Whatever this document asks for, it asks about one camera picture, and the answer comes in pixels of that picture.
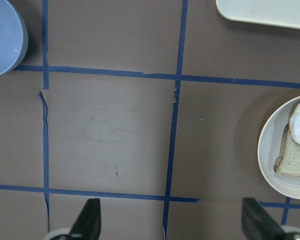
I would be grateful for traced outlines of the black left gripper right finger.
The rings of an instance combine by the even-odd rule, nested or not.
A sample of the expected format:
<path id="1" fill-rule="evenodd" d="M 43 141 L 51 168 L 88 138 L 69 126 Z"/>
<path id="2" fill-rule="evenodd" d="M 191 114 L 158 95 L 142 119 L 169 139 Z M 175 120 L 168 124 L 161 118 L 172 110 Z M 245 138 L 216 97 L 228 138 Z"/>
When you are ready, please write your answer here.
<path id="1" fill-rule="evenodd" d="M 285 231 L 252 197 L 242 199 L 241 229 L 247 240 L 282 240 Z"/>

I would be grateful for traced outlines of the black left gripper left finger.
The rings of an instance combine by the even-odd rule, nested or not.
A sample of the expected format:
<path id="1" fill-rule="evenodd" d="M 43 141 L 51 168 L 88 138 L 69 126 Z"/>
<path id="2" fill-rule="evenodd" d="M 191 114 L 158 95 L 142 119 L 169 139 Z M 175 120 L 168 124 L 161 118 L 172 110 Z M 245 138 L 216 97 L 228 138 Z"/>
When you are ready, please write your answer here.
<path id="1" fill-rule="evenodd" d="M 73 224 L 69 235 L 74 240 L 98 240 L 101 234 L 101 206 L 99 198 L 90 198 Z"/>

